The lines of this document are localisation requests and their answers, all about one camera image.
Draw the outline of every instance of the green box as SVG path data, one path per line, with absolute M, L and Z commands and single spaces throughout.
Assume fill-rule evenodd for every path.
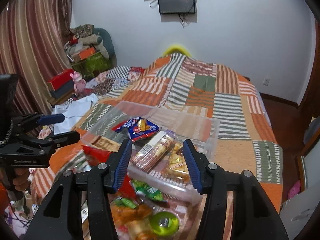
M 81 73 L 82 77 L 87 80 L 111 69 L 112 66 L 108 59 L 103 57 L 100 52 L 97 52 L 78 63 L 72 63 L 72 68 Z

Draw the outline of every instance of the clear plastic box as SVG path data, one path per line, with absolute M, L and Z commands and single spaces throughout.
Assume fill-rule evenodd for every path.
M 81 141 L 86 145 L 92 142 L 98 135 L 121 144 L 128 138 L 125 133 L 116 133 L 111 130 L 116 124 L 133 117 L 143 117 L 161 127 L 162 130 L 174 131 L 177 140 L 183 142 L 191 139 L 198 152 L 205 154 L 208 160 L 213 160 L 213 154 L 217 145 L 219 119 L 201 117 L 183 112 L 177 112 L 165 108 L 141 105 L 133 102 L 121 101 L 116 106 L 109 106 L 109 111 L 82 136 Z M 137 141 L 132 144 L 132 154 L 136 154 L 143 144 Z M 156 187 L 164 194 L 197 204 L 202 196 L 193 188 L 192 184 L 184 184 L 164 178 L 160 171 L 166 163 L 166 158 L 160 161 L 149 173 L 138 170 L 129 165 L 128 174 L 131 178 L 144 181 L 150 186 Z

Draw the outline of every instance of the wall outlet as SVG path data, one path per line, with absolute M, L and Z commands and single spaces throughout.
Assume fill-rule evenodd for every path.
M 269 85 L 269 81 L 270 81 L 270 79 L 265 78 L 264 81 L 263 81 L 263 84 L 264 84 L 265 86 L 267 86 L 267 85 Z

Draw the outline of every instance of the pink pig figurine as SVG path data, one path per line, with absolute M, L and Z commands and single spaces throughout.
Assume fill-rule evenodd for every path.
M 81 93 L 84 90 L 85 84 L 87 83 L 81 76 L 79 72 L 74 71 L 73 74 L 70 73 L 70 77 L 75 83 L 75 92 Z

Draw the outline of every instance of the pink toy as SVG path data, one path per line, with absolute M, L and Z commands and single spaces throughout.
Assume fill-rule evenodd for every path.
M 75 83 L 75 92 L 81 93 L 84 90 L 85 84 L 87 83 L 81 76 L 79 72 L 74 71 L 73 74 L 70 73 L 70 77 Z
M 300 189 L 301 189 L 301 182 L 300 180 L 298 180 L 293 187 L 289 190 L 288 193 L 288 199 L 294 197 L 295 195 L 300 193 Z

